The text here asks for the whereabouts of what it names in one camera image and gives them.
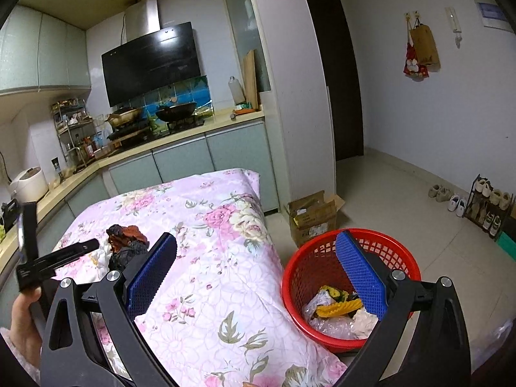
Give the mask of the person's left hand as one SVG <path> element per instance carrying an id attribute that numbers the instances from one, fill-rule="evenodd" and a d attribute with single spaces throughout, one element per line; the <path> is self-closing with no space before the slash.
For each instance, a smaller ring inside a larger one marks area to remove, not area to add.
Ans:
<path id="1" fill-rule="evenodd" d="M 40 296 L 40 287 L 28 289 L 17 296 L 11 309 L 10 329 L 10 338 L 17 351 L 37 369 L 42 339 L 32 319 L 30 306 L 37 303 Z"/>

